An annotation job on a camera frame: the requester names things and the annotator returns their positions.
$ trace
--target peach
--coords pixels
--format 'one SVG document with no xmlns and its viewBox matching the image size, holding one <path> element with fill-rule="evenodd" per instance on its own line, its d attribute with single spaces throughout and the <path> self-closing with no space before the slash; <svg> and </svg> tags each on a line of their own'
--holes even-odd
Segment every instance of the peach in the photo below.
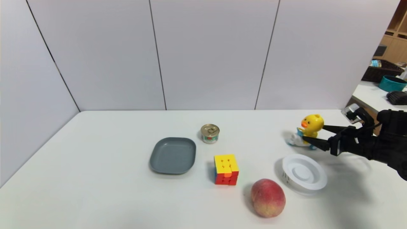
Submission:
<svg viewBox="0 0 407 229">
<path fill-rule="evenodd" d="M 262 217 L 278 216 L 285 206 L 283 189 L 269 179 L 258 180 L 252 186 L 252 201 L 254 210 Z"/>
</svg>

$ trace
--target teal container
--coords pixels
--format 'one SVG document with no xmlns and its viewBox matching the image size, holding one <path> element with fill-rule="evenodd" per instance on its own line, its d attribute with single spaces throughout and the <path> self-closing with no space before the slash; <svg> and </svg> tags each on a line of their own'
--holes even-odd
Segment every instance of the teal container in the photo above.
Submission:
<svg viewBox="0 0 407 229">
<path fill-rule="evenodd" d="M 405 80 L 394 76 L 385 75 L 379 84 L 379 88 L 387 92 L 402 91 L 406 85 L 407 81 Z"/>
</svg>

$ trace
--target basket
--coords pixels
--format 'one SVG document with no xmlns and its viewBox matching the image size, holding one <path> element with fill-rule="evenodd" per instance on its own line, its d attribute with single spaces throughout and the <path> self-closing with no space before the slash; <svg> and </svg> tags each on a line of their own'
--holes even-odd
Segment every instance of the basket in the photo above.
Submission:
<svg viewBox="0 0 407 229">
<path fill-rule="evenodd" d="M 404 72 L 402 68 L 384 59 L 378 59 L 381 61 L 382 67 L 368 67 L 363 75 L 363 81 L 380 83 L 384 75 L 397 76 Z"/>
</svg>

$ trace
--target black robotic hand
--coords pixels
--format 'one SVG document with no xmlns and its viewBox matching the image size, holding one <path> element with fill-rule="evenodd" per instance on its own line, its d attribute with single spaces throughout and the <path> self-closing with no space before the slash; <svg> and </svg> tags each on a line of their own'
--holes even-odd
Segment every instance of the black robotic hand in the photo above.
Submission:
<svg viewBox="0 0 407 229">
<path fill-rule="evenodd" d="M 351 123 L 363 121 L 362 127 L 324 126 L 324 130 L 336 135 L 328 140 L 311 137 L 302 139 L 321 150 L 330 150 L 335 156 L 350 152 L 386 163 L 407 181 L 407 112 L 382 110 L 377 114 L 379 124 L 376 126 L 365 109 L 356 104 L 345 108 L 342 113 Z M 379 125 L 382 125 L 379 136 L 373 136 L 374 128 Z"/>
</svg>

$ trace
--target yellow duck toy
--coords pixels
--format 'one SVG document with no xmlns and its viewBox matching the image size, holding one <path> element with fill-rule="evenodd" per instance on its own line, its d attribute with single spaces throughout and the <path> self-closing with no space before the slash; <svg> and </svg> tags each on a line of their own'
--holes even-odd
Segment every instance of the yellow duck toy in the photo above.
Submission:
<svg viewBox="0 0 407 229">
<path fill-rule="evenodd" d="M 324 127 L 324 119 L 319 114 L 310 114 L 301 121 L 301 126 L 304 128 L 297 128 L 297 133 L 292 134 L 291 138 L 287 140 L 289 145 L 307 146 L 310 149 L 316 149 L 315 146 L 302 140 L 302 136 L 316 138 L 318 131 Z"/>
</svg>

